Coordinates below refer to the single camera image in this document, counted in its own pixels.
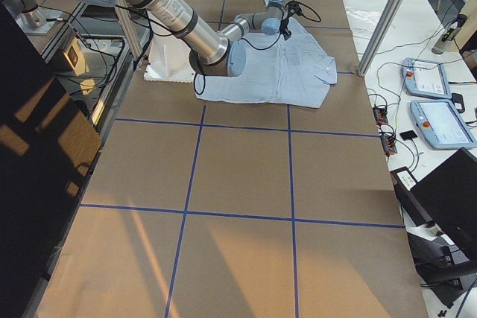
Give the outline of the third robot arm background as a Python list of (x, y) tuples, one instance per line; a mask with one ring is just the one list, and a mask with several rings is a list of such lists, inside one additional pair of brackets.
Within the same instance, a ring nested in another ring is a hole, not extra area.
[(1, 0), (1, 3), (25, 34), (46, 34), (63, 20), (63, 11), (43, 9), (36, 0)]

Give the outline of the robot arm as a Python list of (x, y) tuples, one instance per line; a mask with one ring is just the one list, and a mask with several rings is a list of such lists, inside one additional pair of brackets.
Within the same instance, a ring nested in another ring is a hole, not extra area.
[[(115, 0), (80, 0), (103, 7), (114, 7)], [(237, 77), (246, 66), (242, 38), (261, 31), (275, 35), (288, 15), (285, 0), (268, 0), (265, 11), (243, 13), (225, 29), (214, 31), (184, 0), (125, 0), (135, 9), (145, 9), (155, 16), (173, 36), (190, 48), (189, 62), (205, 76)]]

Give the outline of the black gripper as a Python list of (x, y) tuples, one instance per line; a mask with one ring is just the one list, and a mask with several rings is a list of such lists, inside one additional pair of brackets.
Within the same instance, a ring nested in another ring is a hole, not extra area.
[(289, 20), (282, 20), (279, 27), (279, 33), (283, 36), (283, 39), (289, 39), (291, 37), (291, 32), (288, 29)]

